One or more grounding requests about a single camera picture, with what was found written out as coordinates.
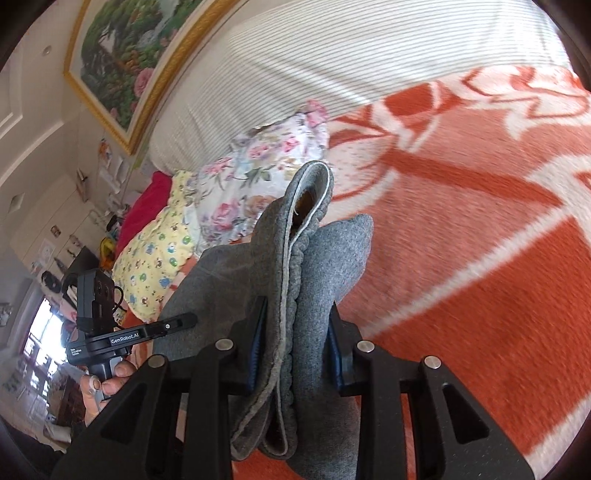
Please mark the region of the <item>person's left hand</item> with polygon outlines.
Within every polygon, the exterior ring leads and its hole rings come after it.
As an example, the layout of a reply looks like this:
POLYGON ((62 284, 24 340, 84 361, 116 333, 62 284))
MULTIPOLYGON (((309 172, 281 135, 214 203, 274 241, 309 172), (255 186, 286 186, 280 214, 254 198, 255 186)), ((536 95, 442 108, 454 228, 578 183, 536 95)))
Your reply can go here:
POLYGON ((84 424, 90 425, 92 421, 106 407, 109 399, 115 395, 136 372, 136 367, 128 362, 121 361, 115 366, 112 378, 101 382, 96 376, 83 375, 80 379, 80 391, 85 407, 84 424))

